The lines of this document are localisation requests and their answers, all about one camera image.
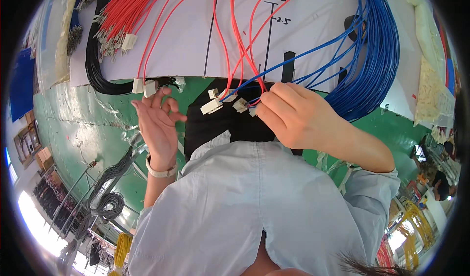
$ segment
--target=finger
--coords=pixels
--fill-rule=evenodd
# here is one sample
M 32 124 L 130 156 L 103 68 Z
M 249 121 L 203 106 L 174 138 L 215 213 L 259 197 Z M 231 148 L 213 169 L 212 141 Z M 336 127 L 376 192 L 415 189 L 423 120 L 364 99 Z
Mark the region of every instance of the finger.
M 161 87 L 155 94 L 152 100 L 152 108 L 160 108 L 162 106 L 162 98 L 172 94 L 172 89 L 169 87 Z
M 137 111 L 141 132 L 148 132 L 150 127 L 155 125 L 147 111 L 148 107 L 143 102 L 139 102 L 137 100 L 133 100 L 131 103 Z
M 294 90 L 299 96 L 301 96 L 303 98 L 311 98 L 313 95 L 317 95 L 313 91 L 311 91 L 311 90 L 309 90 L 305 87 L 302 87 L 298 84 L 286 83 L 286 85 L 288 87 L 290 87 L 292 90 Z
M 284 83 L 275 83 L 269 91 L 282 98 L 286 103 L 296 110 L 302 109 L 304 107 L 302 104 L 303 97 L 301 97 L 295 90 Z
M 261 95 L 261 102 L 284 121 L 297 114 L 294 108 L 273 92 L 268 91 L 263 93 Z
M 154 85 L 155 85 L 155 89 L 156 89 L 156 88 L 158 87 L 158 80 L 155 80 L 155 81 L 154 81 Z M 149 97 L 143 96 L 143 97 L 142 97 L 142 102 L 143 102 L 146 106 L 148 106 L 148 107 L 150 108 L 150 107 L 152 106 L 152 101 L 153 101 L 153 97 L 154 97 L 154 96 L 155 96 L 155 95 L 151 95 L 151 96 L 149 96 Z
M 277 138 L 287 130 L 284 121 L 263 103 L 256 106 L 255 113 L 274 132 Z
M 149 97 L 142 97 L 142 103 L 145 104 L 147 107 L 150 108 L 150 106 L 152 105 L 152 100 L 153 100 L 153 96 L 149 96 Z
M 170 111 L 172 112 L 179 112 L 179 108 L 178 108 L 178 101 L 175 100 L 173 97 L 167 97 L 164 101 L 163 101 L 163 104 L 162 104 L 162 110 L 169 114 Z
M 188 118 L 180 112 L 173 112 L 169 115 L 170 120 L 176 123 L 176 121 L 186 122 Z

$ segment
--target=yellow wire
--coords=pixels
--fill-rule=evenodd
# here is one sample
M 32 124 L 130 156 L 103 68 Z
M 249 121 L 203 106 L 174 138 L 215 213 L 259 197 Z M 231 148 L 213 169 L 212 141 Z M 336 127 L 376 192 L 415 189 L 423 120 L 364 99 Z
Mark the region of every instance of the yellow wire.
M 410 200 L 406 199 L 403 201 L 403 207 L 405 208 L 405 214 L 403 219 L 400 221 L 397 230 L 406 237 L 403 243 L 403 250 L 405 252 L 405 261 L 408 269 L 416 269 L 419 264 L 419 257 L 416 253 L 416 235 L 408 230 L 403 225 L 405 220 L 408 220 L 413 225 L 414 229 L 418 231 L 423 240 L 423 249 L 427 250 L 434 244 L 434 236 L 432 234 L 432 228 L 429 222 L 424 217 L 422 211 Z
M 117 238 L 116 251 L 114 252 L 114 269 L 109 276 L 120 276 L 122 275 L 122 266 L 124 260 L 131 249 L 132 237 L 127 233 L 119 234 Z

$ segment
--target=light blue shirt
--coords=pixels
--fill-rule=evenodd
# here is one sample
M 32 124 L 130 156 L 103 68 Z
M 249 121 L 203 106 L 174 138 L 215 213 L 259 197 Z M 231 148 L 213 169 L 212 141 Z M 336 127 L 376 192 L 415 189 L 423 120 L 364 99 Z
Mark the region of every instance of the light blue shirt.
M 330 177 L 280 143 L 198 148 L 179 179 L 142 211 L 131 275 L 239 276 L 266 251 L 281 269 L 348 275 L 339 255 L 373 263 L 400 186 L 397 171 L 354 171 L 341 196 Z

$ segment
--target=white watch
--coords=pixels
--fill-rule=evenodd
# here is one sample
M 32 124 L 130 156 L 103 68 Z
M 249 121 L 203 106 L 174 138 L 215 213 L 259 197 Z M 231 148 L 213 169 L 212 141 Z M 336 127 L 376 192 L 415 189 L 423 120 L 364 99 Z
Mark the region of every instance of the white watch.
M 176 165 L 171 167 L 168 171 L 163 171 L 163 172 L 158 172 L 152 169 L 152 167 L 150 167 L 150 154 L 148 154 L 147 157 L 145 158 L 145 165 L 147 166 L 147 169 L 149 170 L 150 175 L 156 178 L 169 178 L 173 176 L 174 174 L 176 174 Z

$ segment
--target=concrete floor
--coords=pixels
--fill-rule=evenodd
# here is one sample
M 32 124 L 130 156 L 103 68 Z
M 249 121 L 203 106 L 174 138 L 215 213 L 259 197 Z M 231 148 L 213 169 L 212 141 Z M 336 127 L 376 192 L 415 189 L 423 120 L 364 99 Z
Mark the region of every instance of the concrete floor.
M 186 113 L 187 107 L 204 91 L 212 79 L 186 77 L 186 87 L 182 93 L 176 89 L 173 97 L 179 101 L 179 109 Z M 137 114 L 130 104 L 132 99 L 141 95 L 107 96 L 95 94 L 91 86 L 70 87 L 68 83 L 58 84 L 49 89 L 45 96 L 34 96 L 34 114 L 38 122 L 41 143 L 49 146 L 57 169 L 64 184 L 70 188 L 86 168 L 86 163 L 96 160 L 97 166 L 89 171 L 95 179 L 109 166 L 114 165 L 129 147 L 129 137 L 138 130 Z M 413 127 L 413 123 L 392 112 L 382 112 L 380 108 L 353 123 L 358 128 L 369 132 L 382 140 L 393 153 L 399 177 L 405 184 L 415 178 L 417 168 L 408 157 L 412 147 L 429 130 L 423 126 Z M 179 141 L 184 144 L 184 124 L 178 124 Z M 146 152 L 141 154 L 136 163 L 147 174 L 145 167 Z M 184 165 L 184 157 L 178 152 L 179 167 Z M 316 165 L 317 153 L 304 151 L 305 160 Z M 328 159 L 328 167 L 336 159 Z M 338 170 L 332 179 L 339 185 L 346 168 Z M 146 182 L 130 169 L 119 181 L 116 190 L 125 198 L 126 205 L 139 212 L 143 209 Z M 81 197 L 88 190 L 83 179 L 74 191 L 75 197 Z M 120 221 L 124 227 L 135 225 L 138 214 L 124 210 Z

